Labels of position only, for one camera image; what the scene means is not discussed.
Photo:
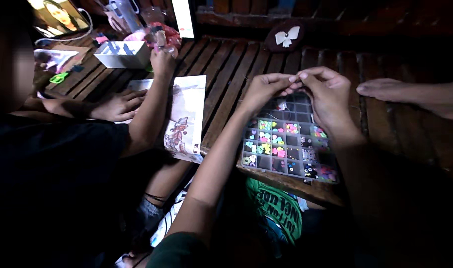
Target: white cable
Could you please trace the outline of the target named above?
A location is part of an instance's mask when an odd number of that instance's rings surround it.
[[[87,31],[87,33],[85,33],[84,35],[80,36],[80,37],[76,37],[76,38],[71,38],[71,39],[51,39],[51,38],[41,38],[41,39],[38,39],[34,42],[34,45],[37,45],[40,41],[43,41],[43,40],[51,40],[51,41],[61,41],[61,42],[67,42],[67,41],[72,41],[72,40],[78,40],[78,39],[81,39],[81,38],[84,38],[86,36],[88,36],[91,32],[92,32],[92,19],[91,19],[91,15],[89,15],[89,13],[85,10],[85,9],[78,9],[79,11],[84,11],[86,12],[87,14],[87,17],[89,18],[89,31]]]

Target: green scissors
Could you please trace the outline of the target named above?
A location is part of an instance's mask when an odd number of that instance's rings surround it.
[[[59,74],[57,74],[57,75],[51,77],[51,79],[49,80],[49,82],[55,83],[55,84],[59,84],[59,83],[61,83],[61,82],[64,81],[64,78],[65,78],[66,76],[68,76],[69,73],[70,73],[69,71],[65,71],[65,72],[59,73]]]

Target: wooden wall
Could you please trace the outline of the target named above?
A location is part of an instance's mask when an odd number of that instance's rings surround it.
[[[340,35],[449,36],[453,0],[198,0],[198,23],[271,28],[289,18]]]

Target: wooden table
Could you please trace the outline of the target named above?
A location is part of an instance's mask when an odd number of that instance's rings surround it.
[[[71,45],[89,46],[90,38]],[[73,72],[59,84],[50,84],[46,93],[77,100],[97,101],[108,93],[122,91],[130,80],[152,78],[145,70],[109,69],[92,56],[86,56],[81,72]],[[360,82],[389,77],[406,82],[433,82],[421,68],[402,58],[348,51],[305,47],[292,53],[270,53],[262,43],[205,36],[197,42],[184,42],[179,51],[176,76],[203,75],[206,78],[203,140],[201,152],[208,154],[216,138],[242,99],[251,79],[258,74],[296,73],[324,65],[337,70],[352,82],[349,112],[354,123],[380,149],[443,168],[453,178],[453,121],[405,104],[388,103],[359,96]],[[346,206],[343,184],[331,185],[301,180],[258,169],[237,168],[255,179],[294,193],[314,203]]]

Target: cardboard box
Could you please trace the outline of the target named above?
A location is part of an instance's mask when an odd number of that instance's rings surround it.
[[[145,69],[150,49],[144,41],[108,41],[94,53],[107,68]]]

